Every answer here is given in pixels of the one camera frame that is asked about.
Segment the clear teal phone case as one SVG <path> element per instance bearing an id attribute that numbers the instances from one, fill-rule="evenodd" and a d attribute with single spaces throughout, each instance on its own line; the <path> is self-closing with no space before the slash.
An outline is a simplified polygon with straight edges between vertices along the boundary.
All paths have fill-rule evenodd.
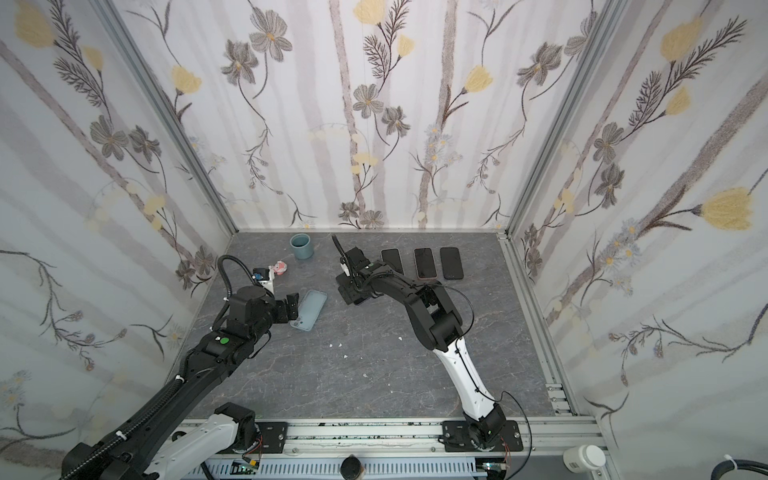
<path id="1" fill-rule="evenodd" d="M 298 306 L 298 317 L 291 320 L 289 325 L 304 332 L 311 331 L 320 317 L 327 298 L 324 292 L 309 290 Z"/>

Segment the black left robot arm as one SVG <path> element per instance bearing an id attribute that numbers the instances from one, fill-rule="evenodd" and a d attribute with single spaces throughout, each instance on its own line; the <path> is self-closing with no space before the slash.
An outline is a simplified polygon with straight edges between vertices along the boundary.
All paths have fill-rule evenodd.
<path id="1" fill-rule="evenodd" d="M 253 271 L 248 284 L 232 288 L 222 255 L 217 270 L 225 289 L 224 305 L 211 330 L 180 362 L 179 371 L 157 394 L 94 445 L 80 443 L 61 467 L 64 479 L 181 479 L 214 454 L 249 450 L 259 441 L 252 410 L 226 403 L 201 426 L 171 438 L 195 406 L 258 352 L 258 342 L 275 324 L 298 318 L 299 296 L 283 299 L 266 288 Z"/>

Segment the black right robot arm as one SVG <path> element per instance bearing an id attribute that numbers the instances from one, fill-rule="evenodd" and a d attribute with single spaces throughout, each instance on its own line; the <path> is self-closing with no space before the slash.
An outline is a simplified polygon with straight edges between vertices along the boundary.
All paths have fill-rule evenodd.
<path id="1" fill-rule="evenodd" d="M 409 278 L 382 260 L 367 258 L 358 247 L 344 249 L 336 236 L 332 240 L 342 268 L 336 282 L 344 302 L 359 305 L 386 296 L 402 304 L 417 340 L 437 356 L 459 395 L 466 443 L 478 451 L 490 451 L 500 444 L 506 454 L 511 453 L 511 442 L 503 434 L 507 425 L 503 399 L 509 397 L 515 403 L 526 425 L 529 417 L 512 393 L 504 390 L 495 397 L 481 380 L 467 348 L 470 329 L 463 326 L 449 295 L 453 288 L 439 281 Z"/>

